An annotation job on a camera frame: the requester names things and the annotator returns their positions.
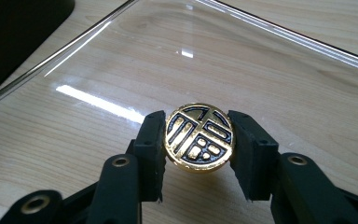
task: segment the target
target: coin rim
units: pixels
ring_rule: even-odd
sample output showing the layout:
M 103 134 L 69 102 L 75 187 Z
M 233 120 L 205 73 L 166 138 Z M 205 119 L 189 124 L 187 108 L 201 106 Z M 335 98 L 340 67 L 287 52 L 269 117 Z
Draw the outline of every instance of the coin rim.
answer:
M 222 116 L 227 120 L 229 129 L 232 131 L 232 137 L 231 137 L 231 148 L 226 152 L 226 154 L 220 158 L 217 161 L 208 163 L 206 165 L 199 165 L 199 164 L 191 164 L 189 162 L 186 161 L 182 161 L 182 160 L 177 160 L 174 155 L 172 154 L 172 151 L 169 150 L 169 146 L 168 146 L 168 139 L 167 139 L 167 135 L 168 135 L 168 126 L 172 120 L 172 118 L 178 113 L 183 111 L 186 108 L 189 107 L 193 107 L 193 106 L 207 106 L 210 109 L 214 109 L 216 111 L 218 111 L 220 114 L 222 114 Z M 165 150 L 167 151 L 167 156 L 168 158 L 179 168 L 191 172 L 191 173 L 209 173 L 212 171 L 215 171 L 217 169 L 219 169 L 220 167 L 222 167 L 226 162 L 229 161 L 232 152 L 233 152 L 233 148 L 235 147 L 235 142 L 236 142 L 236 138 L 235 138 L 235 132 L 234 132 L 234 127 L 231 123 L 231 119 L 228 117 L 228 115 L 226 113 L 224 113 L 221 109 L 217 108 L 214 105 L 208 105 L 208 104 L 204 104 L 204 103 L 191 103 L 191 104 L 187 104 L 187 105 L 182 105 L 179 108 L 177 108 L 176 110 L 174 110 L 167 118 L 166 120 L 166 126 L 165 126 L 165 131 L 164 131 L 164 146 L 165 146 Z

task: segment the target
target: gold coin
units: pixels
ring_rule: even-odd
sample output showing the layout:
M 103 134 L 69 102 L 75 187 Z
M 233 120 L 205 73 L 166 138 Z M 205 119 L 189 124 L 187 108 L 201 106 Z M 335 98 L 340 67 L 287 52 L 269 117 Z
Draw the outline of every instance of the gold coin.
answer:
M 228 161 L 235 144 L 232 124 L 220 109 L 202 103 L 183 105 L 168 117 L 164 146 L 179 168 L 206 173 Z

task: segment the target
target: wood grain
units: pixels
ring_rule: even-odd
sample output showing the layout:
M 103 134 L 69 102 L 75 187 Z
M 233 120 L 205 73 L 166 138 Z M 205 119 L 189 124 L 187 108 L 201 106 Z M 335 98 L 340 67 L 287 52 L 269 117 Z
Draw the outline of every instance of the wood grain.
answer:
M 188 3 L 192 11 L 180 1 L 145 1 L 52 73 L 55 63 L 0 102 L 0 217 L 32 191 L 57 189 L 67 197 L 85 188 L 98 179 L 103 162 L 136 137 L 139 123 L 56 91 L 63 85 L 143 116 L 190 102 L 250 114 L 280 143 L 280 152 L 313 158 L 336 185 L 358 194 L 358 68 Z M 352 44 L 358 35 L 349 35 L 358 26 L 328 20 L 350 17 L 352 10 L 358 20 L 358 3 L 228 3 L 358 50 Z M 118 5 L 77 1 L 68 21 L 12 78 Z M 166 169 L 164 202 L 144 203 L 145 223 L 273 221 L 269 202 L 245 201 L 228 165 L 207 175 L 169 162 Z

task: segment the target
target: glass panel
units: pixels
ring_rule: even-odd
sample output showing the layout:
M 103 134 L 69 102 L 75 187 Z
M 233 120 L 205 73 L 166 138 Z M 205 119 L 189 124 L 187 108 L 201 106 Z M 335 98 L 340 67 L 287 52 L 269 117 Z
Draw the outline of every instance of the glass panel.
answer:
M 67 197 L 92 184 L 145 115 L 193 102 L 251 115 L 280 152 L 358 194 L 358 57 L 215 1 L 140 0 L 0 91 L 0 214 L 38 189 Z M 272 222 L 228 165 L 166 169 L 145 223 Z

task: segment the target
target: black object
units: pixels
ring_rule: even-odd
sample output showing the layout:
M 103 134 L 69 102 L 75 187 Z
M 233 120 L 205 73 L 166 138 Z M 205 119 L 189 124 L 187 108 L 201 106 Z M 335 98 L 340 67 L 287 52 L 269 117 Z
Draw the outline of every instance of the black object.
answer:
M 0 84 L 72 13 L 75 0 L 0 0 Z
M 280 155 L 278 143 L 250 116 L 229 111 L 236 130 L 231 167 L 247 199 L 271 200 L 276 223 L 358 223 L 358 196 L 336 188 L 310 158 Z M 141 202 L 161 200 L 165 113 L 146 116 L 127 153 L 105 162 L 100 181 L 61 200 L 37 191 L 18 200 L 0 223 L 142 223 Z M 43 204 L 37 197 L 51 195 Z M 32 214 L 21 210 L 28 204 Z

